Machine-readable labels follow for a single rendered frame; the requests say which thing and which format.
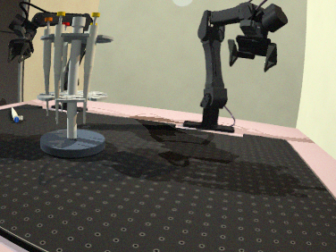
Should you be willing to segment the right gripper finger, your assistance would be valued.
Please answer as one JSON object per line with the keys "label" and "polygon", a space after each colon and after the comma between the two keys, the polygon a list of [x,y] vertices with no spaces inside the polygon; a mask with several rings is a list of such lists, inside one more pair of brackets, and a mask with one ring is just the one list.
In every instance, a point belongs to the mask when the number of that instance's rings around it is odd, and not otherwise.
{"label": "right gripper finger", "polygon": [[13,47],[13,44],[8,45],[8,50],[9,50],[9,54],[8,54],[8,63],[9,63],[13,58],[16,57],[16,53],[15,53],[15,49]]}
{"label": "right gripper finger", "polygon": [[[25,56],[22,57],[24,53],[25,53]],[[20,54],[18,62],[21,63],[22,61],[24,61],[25,59],[27,59],[29,57],[31,57],[31,53],[30,53],[30,49],[29,49],[29,44],[28,43],[24,43],[23,47],[22,47],[22,50],[21,50],[21,54]]]}

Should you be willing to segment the white pipette with blue push button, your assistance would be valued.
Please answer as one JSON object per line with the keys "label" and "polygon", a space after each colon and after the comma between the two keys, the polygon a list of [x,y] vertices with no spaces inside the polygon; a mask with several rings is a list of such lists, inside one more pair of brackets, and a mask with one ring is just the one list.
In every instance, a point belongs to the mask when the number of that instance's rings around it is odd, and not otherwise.
{"label": "white pipette with blue push button", "polygon": [[13,119],[14,119],[15,122],[18,122],[19,120],[23,119],[23,116],[18,117],[18,114],[14,111],[13,108],[12,108],[12,116],[13,116]]}

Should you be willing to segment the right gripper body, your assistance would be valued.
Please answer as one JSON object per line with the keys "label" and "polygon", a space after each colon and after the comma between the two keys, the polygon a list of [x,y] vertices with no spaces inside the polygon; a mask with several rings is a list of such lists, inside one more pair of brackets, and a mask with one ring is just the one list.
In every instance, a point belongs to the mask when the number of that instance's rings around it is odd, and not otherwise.
{"label": "right gripper body", "polygon": [[[15,39],[11,39],[10,43],[13,44],[13,47],[15,49],[15,53],[16,55],[20,55],[21,54],[21,50],[22,50],[22,47],[23,47],[23,44],[24,43],[28,43],[29,44],[29,49],[30,49],[30,52],[34,52],[34,48],[33,48],[33,44],[32,44],[32,39],[33,37],[31,37],[29,33],[27,34],[24,34],[25,36],[18,36],[17,38]],[[17,46],[17,47],[16,47]]]}

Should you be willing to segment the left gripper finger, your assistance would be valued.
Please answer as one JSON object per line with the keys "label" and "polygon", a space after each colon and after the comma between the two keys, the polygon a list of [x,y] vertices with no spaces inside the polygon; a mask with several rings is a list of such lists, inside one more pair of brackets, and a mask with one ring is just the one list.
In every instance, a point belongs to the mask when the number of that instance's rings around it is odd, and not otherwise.
{"label": "left gripper finger", "polygon": [[[270,59],[270,61],[269,61],[269,59]],[[267,55],[266,55],[266,58],[265,58],[265,67],[264,67],[265,72],[267,72],[270,68],[272,68],[276,64],[277,64],[276,45],[269,44],[268,50],[267,50]]]}
{"label": "left gripper finger", "polygon": [[[237,49],[236,49],[236,46],[235,46],[234,39],[228,39],[228,47],[229,47],[229,51],[230,51],[229,64],[230,64],[230,67],[232,67],[232,65],[238,59],[238,54],[237,54]],[[231,55],[233,55],[232,59],[231,59]]]}

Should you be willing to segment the white pipette with yellow button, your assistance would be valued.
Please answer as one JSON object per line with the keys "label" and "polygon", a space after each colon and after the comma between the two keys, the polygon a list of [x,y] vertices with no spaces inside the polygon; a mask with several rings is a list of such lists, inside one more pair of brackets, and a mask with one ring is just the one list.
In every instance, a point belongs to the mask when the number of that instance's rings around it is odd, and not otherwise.
{"label": "white pipette with yellow button", "polygon": [[[64,24],[62,24],[62,18],[65,16],[65,12],[57,12],[59,18],[59,24],[55,25],[55,41],[54,41],[54,55],[53,55],[53,70],[54,70],[54,88],[55,88],[55,100],[59,98],[60,90],[60,78],[61,69],[63,64],[63,37],[60,37],[61,33],[69,33],[64,30]],[[55,115],[56,123],[58,124],[58,111],[59,103],[55,103]]]}
{"label": "white pipette with yellow button", "polygon": [[100,17],[100,13],[92,13],[91,17],[94,17],[93,25],[89,25],[88,31],[84,31],[84,33],[89,33],[90,37],[88,37],[87,39],[85,59],[84,59],[83,98],[86,98],[86,102],[83,103],[83,124],[85,124],[86,121],[88,90],[89,90],[91,72],[94,65],[94,57],[97,44],[98,25],[96,25],[96,21],[97,17]]}

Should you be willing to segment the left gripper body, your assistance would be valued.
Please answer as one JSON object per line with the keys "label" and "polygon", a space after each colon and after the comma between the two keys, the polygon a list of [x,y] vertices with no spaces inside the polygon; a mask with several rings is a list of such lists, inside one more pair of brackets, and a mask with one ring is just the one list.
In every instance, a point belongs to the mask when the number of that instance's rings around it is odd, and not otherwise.
{"label": "left gripper body", "polygon": [[266,57],[269,44],[276,45],[275,43],[271,43],[271,39],[267,38],[265,32],[260,29],[260,27],[257,28],[257,35],[255,36],[249,36],[246,34],[244,34],[244,36],[237,35],[236,42],[239,47],[237,50],[238,57],[247,59],[255,59],[255,55]]}

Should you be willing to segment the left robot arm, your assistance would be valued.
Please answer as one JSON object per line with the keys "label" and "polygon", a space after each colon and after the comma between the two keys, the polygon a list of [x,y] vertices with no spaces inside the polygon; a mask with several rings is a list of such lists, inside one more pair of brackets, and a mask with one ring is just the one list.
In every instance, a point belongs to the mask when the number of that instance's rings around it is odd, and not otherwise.
{"label": "left robot arm", "polygon": [[[204,11],[197,31],[206,59],[206,84],[200,104],[204,107],[202,122],[185,121],[183,127],[234,133],[234,127],[217,126],[219,109],[223,109],[228,101],[221,66],[221,43],[224,40],[225,25],[240,23],[242,32],[249,36],[257,35],[257,27],[260,27],[267,36],[269,31],[275,32],[288,23],[287,16],[276,4],[270,4],[265,9],[260,7],[254,21],[250,20],[257,7],[258,5],[246,2],[221,11]],[[213,27],[208,27],[209,22]]]}

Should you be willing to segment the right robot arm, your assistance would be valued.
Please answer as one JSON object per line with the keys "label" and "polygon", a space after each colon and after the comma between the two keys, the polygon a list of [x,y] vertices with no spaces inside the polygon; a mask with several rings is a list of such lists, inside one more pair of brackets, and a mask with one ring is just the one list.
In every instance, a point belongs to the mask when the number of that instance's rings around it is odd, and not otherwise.
{"label": "right robot arm", "polygon": [[[57,14],[53,14],[53,13],[36,13],[34,15],[34,19],[32,18],[31,21],[27,20],[25,23],[25,25],[23,26],[24,29],[26,30],[26,33],[31,34],[31,37],[35,37],[35,35],[37,34],[37,28],[38,27],[45,27],[47,25],[47,22],[45,22],[45,18],[47,17],[53,17],[53,21],[51,21],[49,23],[49,26],[55,26],[56,24],[59,24],[59,17],[60,16],[56,16]],[[90,25],[90,23],[92,22],[91,17],[88,13],[84,13],[84,14],[76,14],[76,15],[72,15],[72,14],[65,14],[65,16],[63,16],[62,19],[62,24],[64,22],[69,22],[70,26],[72,25],[72,18],[73,17],[77,17],[77,16],[82,16],[82,17],[86,17],[86,23],[85,23],[85,27],[83,28],[83,33],[84,31],[88,31],[88,27]],[[25,31],[23,29],[23,27],[21,26],[22,22],[25,20],[24,17],[22,17],[21,15],[17,14],[13,21],[11,22],[11,24],[9,25],[9,29],[13,30],[15,32],[15,34],[17,36],[24,36]],[[20,25],[20,26],[19,26]],[[31,26],[30,26],[31,25]],[[26,27],[25,27],[26,26]],[[84,51],[86,49],[86,44],[81,44],[81,50],[80,50],[80,60],[84,54]],[[69,74],[69,63],[70,63],[70,59],[67,63],[66,66],[66,71],[65,71],[65,77],[64,77],[64,91],[67,90],[68,87],[68,74]]]}

